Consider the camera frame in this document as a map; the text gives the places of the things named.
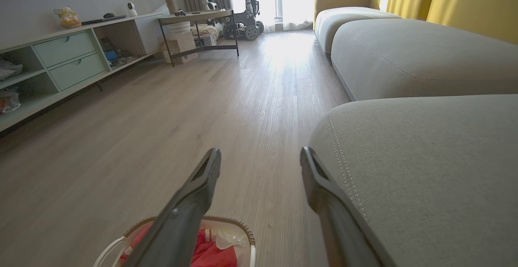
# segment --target floor plank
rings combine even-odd
[[[91,266],[211,147],[222,168],[208,213],[251,227],[257,266],[321,265],[298,155],[346,96],[312,31],[239,47],[139,64],[0,139],[0,265]]]

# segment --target security camera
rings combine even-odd
[[[128,2],[127,4],[129,11],[129,16],[137,16],[137,11],[135,10],[135,4]]]

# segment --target white handle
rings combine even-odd
[[[94,263],[94,266],[93,267],[100,267],[101,264],[104,262],[104,260],[106,259],[106,257],[118,246],[120,245],[120,243],[124,244],[126,243],[126,237],[122,236],[118,239],[116,239],[115,241],[113,241],[110,245],[108,245],[103,251],[102,253],[99,255],[98,259],[96,260],[96,262]],[[125,248],[122,248],[121,251],[119,252],[119,255],[117,256],[117,260],[115,260],[115,262],[113,263],[113,265],[111,265],[111,267],[115,267],[115,265],[117,264],[117,262],[119,261],[119,258],[121,257],[122,255],[122,252],[124,252],[124,249]]]

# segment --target drawer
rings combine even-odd
[[[96,53],[49,71],[60,90],[65,90],[102,72],[104,67]]]
[[[47,68],[96,50],[87,32],[42,42],[34,48]]]

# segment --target black device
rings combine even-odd
[[[300,166],[309,206],[320,217],[329,265],[395,267],[394,260],[312,149],[302,148]]]
[[[210,149],[157,216],[124,267],[191,265],[198,229],[212,203],[220,165],[220,150]]]
[[[96,19],[96,20],[88,20],[88,21],[83,21],[81,24],[88,25],[88,24],[101,23],[101,22],[106,22],[106,21],[111,21],[111,20],[117,20],[117,19],[121,19],[121,18],[126,18],[126,15],[108,17],[108,18],[103,18],[103,19]]]

